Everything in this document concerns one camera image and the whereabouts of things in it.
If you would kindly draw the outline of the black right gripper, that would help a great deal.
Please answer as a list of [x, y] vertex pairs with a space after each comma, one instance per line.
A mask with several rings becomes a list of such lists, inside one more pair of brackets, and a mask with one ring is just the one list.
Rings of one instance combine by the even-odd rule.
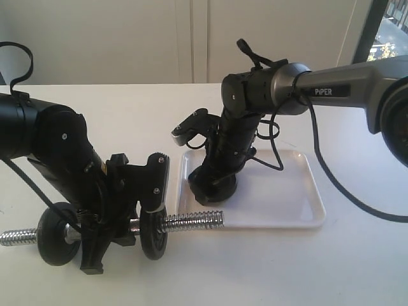
[[220, 122], [210, 138], [204, 161], [192, 173], [215, 179], [237, 175], [246, 163], [256, 128], [257, 122], [251, 120]]

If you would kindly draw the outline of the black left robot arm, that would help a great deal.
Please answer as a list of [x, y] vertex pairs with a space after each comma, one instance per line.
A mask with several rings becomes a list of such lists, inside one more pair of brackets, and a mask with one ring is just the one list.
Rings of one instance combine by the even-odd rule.
[[104, 161], [87, 136], [83, 115], [72, 108], [32, 99], [24, 93], [1, 95], [1, 159], [25, 157], [63, 196], [47, 202], [37, 229], [39, 253], [62, 266], [82, 253], [81, 270], [103, 273], [111, 243], [133, 245], [128, 224], [134, 208], [124, 176], [127, 159]]

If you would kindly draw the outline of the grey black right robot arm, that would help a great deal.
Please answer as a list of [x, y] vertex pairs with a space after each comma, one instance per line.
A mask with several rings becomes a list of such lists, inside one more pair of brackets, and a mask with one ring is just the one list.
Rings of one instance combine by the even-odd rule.
[[195, 199], [227, 200], [237, 174], [253, 157], [256, 130], [267, 115], [300, 115], [309, 106], [361, 108], [368, 130], [380, 133], [407, 163], [407, 57], [404, 55], [312, 71], [287, 61], [230, 74], [221, 84], [222, 113], [207, 138], [206, 156], [188, 178]]

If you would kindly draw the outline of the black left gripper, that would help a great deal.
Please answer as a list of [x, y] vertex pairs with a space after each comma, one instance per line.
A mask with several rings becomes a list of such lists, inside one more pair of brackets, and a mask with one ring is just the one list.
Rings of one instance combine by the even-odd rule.
[[80, 270], [87, 275], [103, 274], [103, 256], [110, 242], [133, 246], [134, 233], [129, 223], [120, 225], [114, 237], [106, 227], [129, 212], [127, 179], [122, 170], [129, 167], [125, 154], [112, 154], [103, 161], [98, 154], [76, 157], [76, 212], [83, 227]]

